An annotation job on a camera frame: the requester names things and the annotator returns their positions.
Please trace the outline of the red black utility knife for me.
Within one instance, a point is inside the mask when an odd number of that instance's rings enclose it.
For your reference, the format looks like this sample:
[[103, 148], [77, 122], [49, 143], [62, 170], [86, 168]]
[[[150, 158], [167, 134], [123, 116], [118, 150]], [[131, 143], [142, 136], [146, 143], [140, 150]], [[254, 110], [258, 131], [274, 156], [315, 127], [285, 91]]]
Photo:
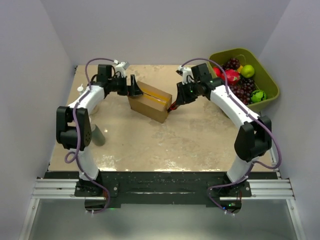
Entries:
[[170, 107], [167, 109], [167, 112], [170, 113], [171, 111], [176, 110], [179, 106], [180, 106], [180, 105], [177, 104], [177, 102], [175, 101], [175, 102], [173, 102], [173, 103], [170, 105]]

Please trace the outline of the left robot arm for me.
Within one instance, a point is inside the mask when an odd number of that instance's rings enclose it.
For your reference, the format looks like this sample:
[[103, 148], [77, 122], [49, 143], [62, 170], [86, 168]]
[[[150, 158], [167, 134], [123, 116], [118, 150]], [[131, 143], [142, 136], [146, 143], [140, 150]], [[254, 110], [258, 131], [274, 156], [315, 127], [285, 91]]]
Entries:
[[84, 71], [88, 80], [87, 87], [74, 102], [56, 110], [56, 141], [69, 150], [65, 162], [76, 161], [79, 178], [88, 181], [85, 189], [92, 196], [99, 196], [104, 190], [104, 184], [97, 180], [100, 171], [89, 151], [93, 137], [90, 114], [112, 92], [126, 97], [143, 95], [133, 74], [130, 76], [130, 84], [127, 84], [126, 69], [130, 64], [116, 60], [113, 62], [115, 65], [99, 64], [97, 73], [91, 78], [86, 65]]

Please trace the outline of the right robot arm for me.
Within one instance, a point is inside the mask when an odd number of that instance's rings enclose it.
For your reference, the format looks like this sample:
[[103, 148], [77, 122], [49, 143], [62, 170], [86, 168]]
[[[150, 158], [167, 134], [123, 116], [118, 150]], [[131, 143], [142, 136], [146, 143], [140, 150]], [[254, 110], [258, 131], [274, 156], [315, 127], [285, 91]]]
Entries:
[[226, 172], [228, 181], [222, 185], [223, 192], [233, 197], [241, 190], [239, 182], [249, 174], [254, 161], [271, 148], [271, 120], [260, 117], [237, 99], [221, 78], [211, 75], [205, 63], [193, 67], [180, 65], [176, 72], [182, 81], [176, 85], [177, 98], [168, 108], [169, 112], [202, 96], [217, 105], [238, 129], [234, 142], [236, 157]]

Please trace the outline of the brown cardboard express box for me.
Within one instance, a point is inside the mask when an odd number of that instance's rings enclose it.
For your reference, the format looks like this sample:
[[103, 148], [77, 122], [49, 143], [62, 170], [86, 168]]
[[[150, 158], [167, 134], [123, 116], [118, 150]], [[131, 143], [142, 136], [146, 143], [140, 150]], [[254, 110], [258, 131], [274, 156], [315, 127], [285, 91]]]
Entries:
[[138, 81], [137, 85], [143, 95], [128, 97], [131, 109], [163, 124], [168, 117], [172, 95], [141, 81]]

